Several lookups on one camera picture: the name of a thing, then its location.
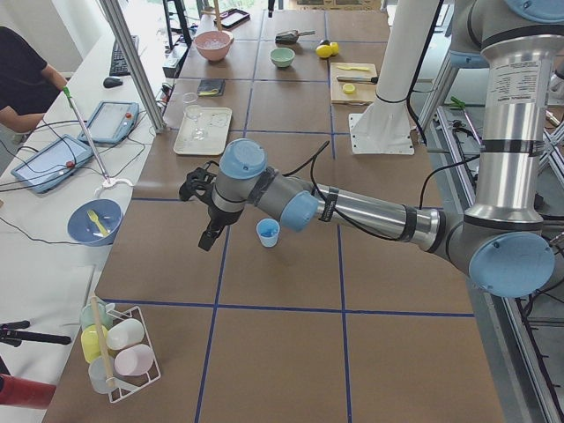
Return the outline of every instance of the wooden handle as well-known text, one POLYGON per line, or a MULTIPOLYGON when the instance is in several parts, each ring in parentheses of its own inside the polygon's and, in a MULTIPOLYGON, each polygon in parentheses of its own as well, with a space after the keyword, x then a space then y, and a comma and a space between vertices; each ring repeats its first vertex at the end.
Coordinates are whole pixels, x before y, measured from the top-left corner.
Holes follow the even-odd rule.
POLYGON ((219 0, 213 0, 213 8, 215 9, 215 21, 218 26, 218 31, 223 31, 223 26, 221 25, 221 13, 219 13, 219 0))
POLYGON ((98 335, 98 344, 100 345, 100 352, 102 353, 102 361, 104 361, 106 383, 110 388, 115 388, 114 371, 112 370, 112 363, 109 360, 108 345, 106 344, 106 338, 104 338, 100 311, 98 310, 98 299, 96 297, 90 299, 90 307, 92 307, 94 324, 96 325, 96 335, 98 335))

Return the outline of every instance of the green bowl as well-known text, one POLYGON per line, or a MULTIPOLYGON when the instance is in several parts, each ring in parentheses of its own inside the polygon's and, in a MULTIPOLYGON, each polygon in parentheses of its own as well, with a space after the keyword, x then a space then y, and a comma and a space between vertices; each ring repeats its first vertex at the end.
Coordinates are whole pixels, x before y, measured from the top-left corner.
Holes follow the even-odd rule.
POLYGON ((295 56, 291 48, 278 47, 271 51, 271 61, 279 68, 290 66, 295 56))

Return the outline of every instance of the person's arm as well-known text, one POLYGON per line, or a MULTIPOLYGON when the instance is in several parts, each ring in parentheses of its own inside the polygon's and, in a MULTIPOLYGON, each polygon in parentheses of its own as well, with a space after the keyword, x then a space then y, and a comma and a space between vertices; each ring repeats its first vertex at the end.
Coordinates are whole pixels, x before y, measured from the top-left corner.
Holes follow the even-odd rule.
POLYGON ((45 68, 41 71, 41 75, 59 90, 63 90, 63 88, 67 85, 67 80, 64 76, 50 64, 45 66, 45 68))
POLYGON ((0 109, 0 123, 20 134, 34 130, 43 118, 43 113, 32 113, 30 115, 18 115, 18 113, 6 106, 0 109))

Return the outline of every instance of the cutting board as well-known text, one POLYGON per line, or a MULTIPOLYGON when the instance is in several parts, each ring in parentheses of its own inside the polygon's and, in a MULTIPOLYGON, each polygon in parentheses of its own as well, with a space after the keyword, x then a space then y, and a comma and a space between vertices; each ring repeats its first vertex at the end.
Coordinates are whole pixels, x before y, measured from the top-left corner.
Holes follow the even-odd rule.
POLYGON ((354 94, 343 93, 343 85, 346 82, 337 81, 337 77, 377 77, 378 72, 373 63, 331 63, 330 66, 330 89, 331 103, 334 104, 370 104, 376 96, 375 84, 354 83, 356 91, 354 94), (343 70, 338 66, 362 66, 370 70, 343 70))

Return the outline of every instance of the keyboard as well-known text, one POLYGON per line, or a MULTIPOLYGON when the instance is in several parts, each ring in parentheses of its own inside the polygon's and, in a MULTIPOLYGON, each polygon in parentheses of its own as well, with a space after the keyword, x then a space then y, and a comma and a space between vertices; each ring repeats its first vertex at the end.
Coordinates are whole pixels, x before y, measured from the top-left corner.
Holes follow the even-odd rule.
MULTIPOLYGON (((135 44, 135 49, 139 49, 139 36, 131 35, 131 39, 135 44)), ((114 41, 114 47, 112 48, 112 63, 109 67, 110 77, 122 77, 123 75, 130 75, 130 70, 123 56, 123 52, 120 49, 117 40, 114 41)))

